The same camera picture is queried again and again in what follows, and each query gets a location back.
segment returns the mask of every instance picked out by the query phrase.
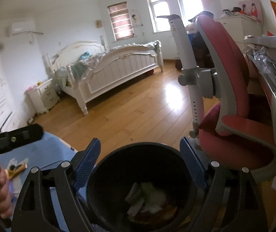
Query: bed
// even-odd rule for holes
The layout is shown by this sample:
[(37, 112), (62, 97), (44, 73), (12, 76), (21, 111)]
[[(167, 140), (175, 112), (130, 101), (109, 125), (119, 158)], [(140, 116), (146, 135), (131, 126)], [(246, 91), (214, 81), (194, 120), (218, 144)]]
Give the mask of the bed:
[[(96, 41), (80, 41), (67, 46), (52, 60), (48, 54), (49, 66), (54, 75), (61, 67), (66, 67), (68, 86), (62, 90), (77, 100), (85, 115), (86, 103), (126, 81), (146, 73), (156, 67), (163, 72), (163, 58), (160, 42), (144, 45), (125, 45), (105, 51)], [(80, 79), (75, 79), (72, 64), (84, 53), (91, 53), (93, 61)]]

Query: hand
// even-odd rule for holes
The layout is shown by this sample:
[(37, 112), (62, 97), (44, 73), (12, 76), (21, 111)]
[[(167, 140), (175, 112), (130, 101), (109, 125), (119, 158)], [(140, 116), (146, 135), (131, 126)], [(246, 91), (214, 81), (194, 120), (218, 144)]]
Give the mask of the hand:
[(0, 215), (3, 219), (12, 216), (11, 193), (9, 181), (3, 168), (0, 170)]

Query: white bed frame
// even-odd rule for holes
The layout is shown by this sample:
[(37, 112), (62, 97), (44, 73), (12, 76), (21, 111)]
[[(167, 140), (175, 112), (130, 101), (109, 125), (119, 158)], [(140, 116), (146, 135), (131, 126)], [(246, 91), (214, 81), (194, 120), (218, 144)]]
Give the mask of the white bed frame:
[(96, 41), (80, 41), (59, 52), (54, 62), (46, 54), (53, 73), (60, 67), (67, 67), (71, 86), (66, 86), (63, 90), (77, 100), (85, 115), (88, 114), (86, 103), (92, 99), (158, 66), (163, 71), (164, 62), (160, 48), (155, 52), (153, 47), (128, 45), (106, 54), (93, 70), (94, 74), (89, 74), (78, 83), (70, 71), (69, 64), (75, 63), (87, 51), (95, 55), (105, 49)]

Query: blue gripper pad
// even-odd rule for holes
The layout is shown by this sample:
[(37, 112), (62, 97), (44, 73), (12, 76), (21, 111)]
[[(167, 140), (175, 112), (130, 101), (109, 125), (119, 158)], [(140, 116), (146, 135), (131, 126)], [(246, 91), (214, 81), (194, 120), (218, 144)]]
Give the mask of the blue gripper pad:
[(99, 139), (94, 138), (85, 151), (82, 152), (81, 156), (81, 162), (77, 166), (75, 172), (76, 172), (76, 179), (73, 183), (73, 188), (78, 191), (80, 188), (84, 187), (89, 180), (89, 177), (91, 175), (91, 172), (95, 166), (95, 163), (100, 155), (101, 151), (101, 144)]
[(194, 149), (187, 137), (184, 137), (180, 141), (180, 153), (185, 161), (185, 164), (190, 172), (190, 175), (197, 187), (206, 190), (208, 188), (208, 175), (207, 168), (205, 168), (197, 155), (196, 149)]

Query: chair backrest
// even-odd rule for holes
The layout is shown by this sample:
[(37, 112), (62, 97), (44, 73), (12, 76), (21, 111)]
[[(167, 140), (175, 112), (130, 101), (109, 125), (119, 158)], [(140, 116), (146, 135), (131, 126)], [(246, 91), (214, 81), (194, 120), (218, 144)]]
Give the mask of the chair backrest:
[(231, 132), (224, 128), (223, 116), (248, 117), (249, 70), (242, 52), (220, 22), (200, 16), (196, 23), (208, 46), (220, 84), (221, 110), (215, 130), (219, 135), (227, 136)]

